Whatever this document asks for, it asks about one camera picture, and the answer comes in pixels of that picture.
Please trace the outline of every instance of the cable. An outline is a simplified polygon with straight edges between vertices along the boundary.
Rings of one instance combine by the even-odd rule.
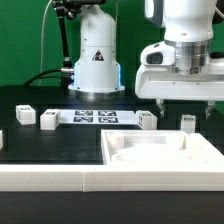
[[[45,78],[43,76],[47,75],[47,74],[51,74],[51,73],[55,73],[55,72],[61,72],[61,69],[50,69],[44,72],[41,72],[40,74],[34,76],[32,79],[29,79],[28,81],[26,81],[23,86],[29,86],[34,80],[36,79],[41,79],[41,78]]]
[[[44,62],[44,36],[45,36],[45,26],[46,26],[46,18],[47,13],[50,8],[50,5],[53,0],[50,0],[45,8],[43,22],[42,22],[42,30],[41,30],[41,58],[40,58],[40,72],[43,71],[43,62]]]
[[[215,7],[215,11],[222,19],[224,19],[224,14],[217,7]]]
[[[35,81],[35,80],[42,80],[42,79],[61,79],[61,78],[69,78],[68,76],[65,76],[65,75],[60,75],[60,76],[48,76],[48,77],[37,77],[35,79],[32,80]]]
[[[118,13],[119,13],[119,0],[116,0],[116,15],[115,15],[116,27],[117,27],[117,21],[118,21]]]

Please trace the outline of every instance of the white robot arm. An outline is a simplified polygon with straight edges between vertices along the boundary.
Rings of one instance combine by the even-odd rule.
[[[224,100],[224,61],[211,60],[217,0],[145,0],[145,15],[165,27],[164,41],[143,50],[135,91],[140,98]]]
[[[120,83],[120,65],[116,61],[116,24],[98,4],[106,0],[54,1],[63,43],[64,67],[62,72],[74,72],[74,82],[69,85],[71,95],[86,99],[107,99],[123,95]],[[81,17],[81,53],[71,67],[63,18]]]
[[[116,61],[116,24],[98,5],[81,8],[81,55],[75,63],[71,94],[111,98],[124,93]]]

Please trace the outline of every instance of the white plastic part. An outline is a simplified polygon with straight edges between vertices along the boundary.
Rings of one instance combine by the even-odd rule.
[[[0,165],[0,191],[82,191],[86,166]]]
[[[123,132],[110,133],[107,135],[107,140],[110,146],[114,150],[119,150],[124,148],[124,133]]]
[[[2,136],[2,131],[0,130],[0,150],[3,147],[3,136]]]
[[[81,55],[69,89],[87,93],[125,89],[120,85],[120,65],[116,61],[116,24],[98,5],[82,8]]]
[[[212,39],[216,3],[217,0],[164,0],[165,39],[174,42]]]
[[[174,74],[167,66],[141,65],[136,76],[135,93],[143,99],[223,101],[224,63],[217,63],[217,66],[211,63],[205,67],[210,66],[211,70],[202,70],[201,74],[192,77]]]
[[[166,45],[164,41],[150,45],[146,47],[141,53],[141,63],[143,65],[149,65],[147,62],[147,56],[154,53],[162,54],[162,63],[160,65],[173,65],[176,59],[175,48],[169,45]]]
[[[115,149],[108,136],[123,133],[124,146]],[[102,153],[106,165],[130,165],[129,168],[224,168],[224,156],[201,135],[182,131],[102,130]]]
[[[18,105],[16,118],[22,125],[36,124],[36,111],[30,105]]]
[[[58,109],[48,109],[40,116],[41,130],[55,130],[59,125],[60,111]]]
[[[157,117],[150,111],[136,111],[137,124],[142,130],[156,130]]]
[[[181,118],[180,130],[188,134],[195,133],[196,116],[184,114]]]

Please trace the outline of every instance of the black table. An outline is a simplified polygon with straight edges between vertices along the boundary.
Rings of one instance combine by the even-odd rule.
[[[37,124],[22,126],[16,105],[30,105]],[[159,130],[179,130],[182,114],[197,115],[196,131],[224,153],[224,116],[202,114],[204,102],[168,101]],[[41,131],[39,116],[50,108],[82,110],[159,109],[133,91],[119,99],[88,102],[58,87],[0,87],[0,129],[4,131],[1,164],[102,164],[101,129],[139,129],[134,125],[59,125]],[[1,192],[0,223],[223,223],[223,192]]]

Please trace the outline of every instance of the white cube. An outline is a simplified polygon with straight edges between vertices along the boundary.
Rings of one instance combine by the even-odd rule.
[[[196,116],[190,114],[184,114],[181,118],[180,130],[185,131],[188,134],[195,133]]]
[[[123,132],[111,132],[107,134],[107,140],[114,150],[124,148],[124,134]]]
[[[3,147],[3,136],[2,136],[2,131],[0,131],[0,150]]]
[[[55,130],[59,125],[60,111],[48,109],[40,116],[41,130]]]
[[[16,118],[22,125],[36,124],[36,111],[30,105],[18,105]]]
[[[137,124],[142,130],[156,130],[157,117],[150,111],[136,111]]]

